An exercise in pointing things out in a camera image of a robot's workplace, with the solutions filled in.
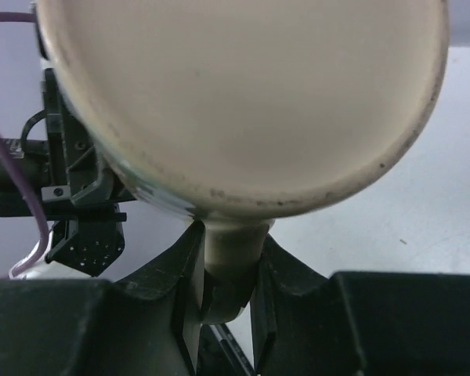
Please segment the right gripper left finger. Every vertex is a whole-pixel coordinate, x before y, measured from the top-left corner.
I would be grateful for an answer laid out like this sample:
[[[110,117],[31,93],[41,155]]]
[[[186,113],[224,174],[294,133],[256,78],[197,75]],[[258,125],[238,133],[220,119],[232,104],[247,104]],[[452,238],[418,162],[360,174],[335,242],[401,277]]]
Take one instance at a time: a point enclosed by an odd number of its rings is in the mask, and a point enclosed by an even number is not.
[[[192,375],[204,227],[117,282],[0,280],[0,375]]]

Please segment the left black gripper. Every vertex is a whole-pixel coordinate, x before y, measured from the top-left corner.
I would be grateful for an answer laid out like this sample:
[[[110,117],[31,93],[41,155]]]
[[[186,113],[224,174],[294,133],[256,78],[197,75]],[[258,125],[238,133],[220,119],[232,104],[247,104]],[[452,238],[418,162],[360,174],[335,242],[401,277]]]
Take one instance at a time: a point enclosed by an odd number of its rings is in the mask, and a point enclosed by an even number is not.
[[[41,92],[44,109],[23,126],[21,150],[40,161],[34,189],[46,216],[56,219],[126,202],[128,190],[68,109],[51,68],[43,71]]]

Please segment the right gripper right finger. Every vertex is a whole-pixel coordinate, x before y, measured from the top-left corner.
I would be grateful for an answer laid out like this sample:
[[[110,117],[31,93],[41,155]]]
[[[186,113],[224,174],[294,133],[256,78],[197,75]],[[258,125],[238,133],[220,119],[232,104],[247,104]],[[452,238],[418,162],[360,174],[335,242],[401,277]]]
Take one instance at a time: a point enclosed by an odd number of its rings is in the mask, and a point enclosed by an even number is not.
[[[267,237],[251,333],[261,375],[470,375],[470,275],[324,277]]]

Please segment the cream floral mug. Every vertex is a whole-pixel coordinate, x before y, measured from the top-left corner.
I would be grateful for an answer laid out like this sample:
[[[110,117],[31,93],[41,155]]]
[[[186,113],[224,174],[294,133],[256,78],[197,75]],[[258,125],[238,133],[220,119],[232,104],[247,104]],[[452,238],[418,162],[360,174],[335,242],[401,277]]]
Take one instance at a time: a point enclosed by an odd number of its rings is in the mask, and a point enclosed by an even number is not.
[[[39,1],[63,98],[140,200],[204,224],[201,315],[235,319],[278,218],[337,204],[435,108],[445,1]]]

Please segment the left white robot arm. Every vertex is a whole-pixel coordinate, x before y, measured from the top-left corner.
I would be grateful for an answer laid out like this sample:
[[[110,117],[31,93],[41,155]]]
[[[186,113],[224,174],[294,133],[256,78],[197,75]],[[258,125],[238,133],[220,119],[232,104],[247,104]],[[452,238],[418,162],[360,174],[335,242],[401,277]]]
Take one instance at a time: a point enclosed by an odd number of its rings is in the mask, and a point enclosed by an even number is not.
[[[9,275],[34,278],[60,264],[97,277],[124,251],[119,204],[133,197],[68,110],[52,69],[44,71],[42,98],[20,138],[3,142],[53,225],[40,259]]]

